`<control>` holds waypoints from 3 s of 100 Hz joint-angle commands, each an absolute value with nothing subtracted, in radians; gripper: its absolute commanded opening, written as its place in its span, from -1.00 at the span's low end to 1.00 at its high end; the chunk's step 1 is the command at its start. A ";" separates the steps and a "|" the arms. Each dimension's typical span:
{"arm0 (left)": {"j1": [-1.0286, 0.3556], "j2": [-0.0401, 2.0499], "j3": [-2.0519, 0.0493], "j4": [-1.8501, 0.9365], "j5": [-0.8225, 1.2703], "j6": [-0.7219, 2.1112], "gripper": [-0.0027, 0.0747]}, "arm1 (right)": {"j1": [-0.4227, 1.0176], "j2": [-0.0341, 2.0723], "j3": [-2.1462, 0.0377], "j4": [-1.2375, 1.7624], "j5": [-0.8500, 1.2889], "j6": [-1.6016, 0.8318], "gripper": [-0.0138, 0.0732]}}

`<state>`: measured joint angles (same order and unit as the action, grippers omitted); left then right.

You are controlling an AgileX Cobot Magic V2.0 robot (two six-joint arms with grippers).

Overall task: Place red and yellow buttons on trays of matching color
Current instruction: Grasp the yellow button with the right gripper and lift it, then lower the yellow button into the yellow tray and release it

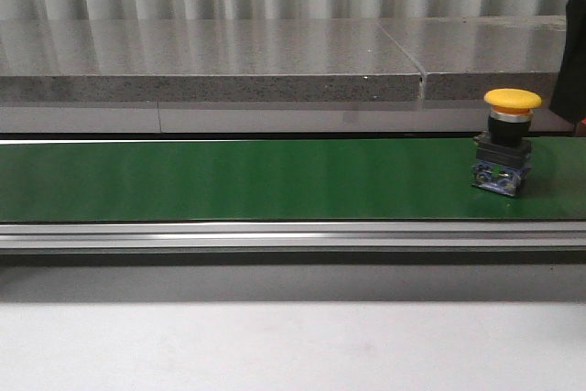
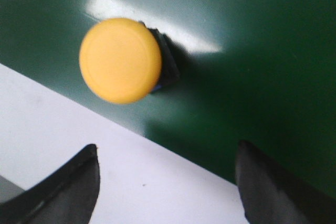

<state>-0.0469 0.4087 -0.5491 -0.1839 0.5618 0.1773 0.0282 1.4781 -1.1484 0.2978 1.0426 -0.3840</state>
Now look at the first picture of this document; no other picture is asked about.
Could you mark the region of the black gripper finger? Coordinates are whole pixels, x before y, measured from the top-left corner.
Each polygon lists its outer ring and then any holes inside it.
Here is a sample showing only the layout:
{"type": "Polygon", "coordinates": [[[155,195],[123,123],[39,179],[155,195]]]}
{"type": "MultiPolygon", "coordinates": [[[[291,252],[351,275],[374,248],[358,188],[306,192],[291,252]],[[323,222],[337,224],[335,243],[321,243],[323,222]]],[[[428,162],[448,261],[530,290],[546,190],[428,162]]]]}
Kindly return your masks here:
{"type": "Polygon", "coordinates": [[[566,4],[566,39],[549,109],[565,121],[585,119],[585,0],[566,4]]]}

